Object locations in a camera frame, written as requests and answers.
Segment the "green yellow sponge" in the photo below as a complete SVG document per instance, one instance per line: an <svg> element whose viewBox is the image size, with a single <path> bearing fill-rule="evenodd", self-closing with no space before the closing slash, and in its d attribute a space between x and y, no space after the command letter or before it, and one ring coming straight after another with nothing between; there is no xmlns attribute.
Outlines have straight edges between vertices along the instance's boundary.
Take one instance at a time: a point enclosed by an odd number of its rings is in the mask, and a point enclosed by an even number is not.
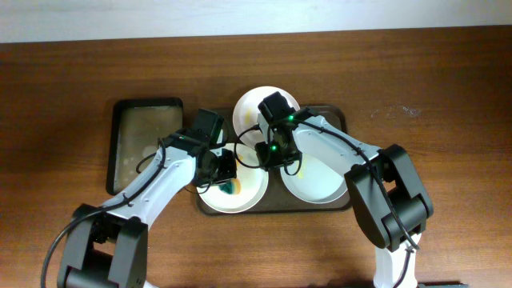
<svg viewBox="0 0 512 288"><path fill-rule="evenodd" d="M237 195L241 193L241 184L238 179L231 179L218 186L218 189L224 194Z"/></svg>

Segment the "pinkish white plate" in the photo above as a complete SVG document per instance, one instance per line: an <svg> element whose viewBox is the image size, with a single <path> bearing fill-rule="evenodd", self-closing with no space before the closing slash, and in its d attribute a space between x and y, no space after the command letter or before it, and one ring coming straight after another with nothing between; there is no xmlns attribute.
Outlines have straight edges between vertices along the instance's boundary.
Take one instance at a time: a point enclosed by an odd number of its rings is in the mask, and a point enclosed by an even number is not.
<svg viewBox="0 0 512 288"><path fill-rule="evenodd" d="M279 92L283 96L288 106L293 107L295 110L299 110L300 106L295 98L287 91L277 88L275 86L260 86L247 91L238 100L235 105L232 120L233 128L237 136L243 131L256 125L258 114L260 113L258 105L262 100L270 96L271 94Z"/></svg>

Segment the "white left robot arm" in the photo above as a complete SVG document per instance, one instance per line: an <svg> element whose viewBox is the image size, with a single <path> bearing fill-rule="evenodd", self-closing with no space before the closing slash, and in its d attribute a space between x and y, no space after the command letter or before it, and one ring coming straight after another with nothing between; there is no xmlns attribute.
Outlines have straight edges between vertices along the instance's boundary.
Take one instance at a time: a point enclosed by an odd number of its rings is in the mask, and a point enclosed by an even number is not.
<svg viewBox="0 0 512 288"><path fill-rule="evenodd" d="M59 287L148 287L149 231L188 185L208 190L235 178L233 152L222 140L224 119L200 109L192 127L158 141L151 163L99 207L83 204L58 236L66 246Z"/></svg>

